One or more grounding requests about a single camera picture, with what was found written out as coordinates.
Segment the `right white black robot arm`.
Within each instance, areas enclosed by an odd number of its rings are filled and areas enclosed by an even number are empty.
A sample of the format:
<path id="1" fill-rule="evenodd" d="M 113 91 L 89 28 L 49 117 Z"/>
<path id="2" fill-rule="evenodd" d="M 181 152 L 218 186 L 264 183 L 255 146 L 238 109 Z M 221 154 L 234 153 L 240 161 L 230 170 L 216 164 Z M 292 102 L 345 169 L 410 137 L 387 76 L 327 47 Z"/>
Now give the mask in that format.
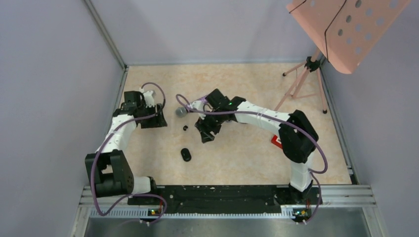
<path id="1" fill-rule="evenodd" d="M 193 101 L 188 107 L 200 112 L 195 127 L 202 143 L 213 141 L 222 124 L 227 121 L 251 124 L 277 136 L 284 155 L 291 161 L 291 200 L 304 203 L 309 198 L 313 184 L 309 169 L 319 136 L 304 112 L 273 111 L 239 96 L 229 99 L 219 89 L 213 90 L 203 99 Z"/>

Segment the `black earbud case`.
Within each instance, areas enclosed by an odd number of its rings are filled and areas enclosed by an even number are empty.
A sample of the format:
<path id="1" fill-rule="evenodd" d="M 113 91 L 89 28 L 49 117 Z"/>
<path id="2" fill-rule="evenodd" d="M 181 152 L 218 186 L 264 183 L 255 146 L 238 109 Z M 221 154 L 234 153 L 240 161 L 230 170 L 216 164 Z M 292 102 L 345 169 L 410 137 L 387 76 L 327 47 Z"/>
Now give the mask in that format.
<path id="1" fill-rule="evenodd" d="M 189 162 L 192 159 L 191 153 L 188 148 L 181 149 L 180 153 L 181 153 L 182 159 L 185 162 Z"/>

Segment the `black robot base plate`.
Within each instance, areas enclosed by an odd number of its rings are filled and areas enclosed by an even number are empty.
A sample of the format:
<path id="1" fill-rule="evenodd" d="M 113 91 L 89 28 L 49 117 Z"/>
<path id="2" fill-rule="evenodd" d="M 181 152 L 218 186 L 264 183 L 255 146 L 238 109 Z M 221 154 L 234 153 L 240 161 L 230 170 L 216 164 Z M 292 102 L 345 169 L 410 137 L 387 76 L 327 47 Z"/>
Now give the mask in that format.
<path id="1" fill-rule="evenodd" d="M 318 187 L 300 193 L 290 185 L 167 185 L 155 197 L 131 197 L 128 205 L 166 207 L 166 214 L 280 213 L 287 205 L 315 207 L 322 204 Z"/>

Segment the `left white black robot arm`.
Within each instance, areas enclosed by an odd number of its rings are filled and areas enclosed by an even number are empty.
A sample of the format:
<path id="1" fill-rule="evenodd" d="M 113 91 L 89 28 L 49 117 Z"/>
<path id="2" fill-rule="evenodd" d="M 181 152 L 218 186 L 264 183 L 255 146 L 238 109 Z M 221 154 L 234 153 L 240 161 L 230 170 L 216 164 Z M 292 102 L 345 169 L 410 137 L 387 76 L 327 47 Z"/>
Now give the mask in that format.
<path id="1" fill-rule="evenodd" d="M 124 150 L 131 134 L 139 127 L 166 127 L 163 105 L 156 103 L 155 91 L 126 91 L 124 101 L 113 113 L 112 124 L 103 145 L 85 157 L 88 175 L 94 174 L 93 193 L 96 197 L 139 194 L 146 204 L 158 199 L 155 181 L 150 176 L 133 174 Z"/>

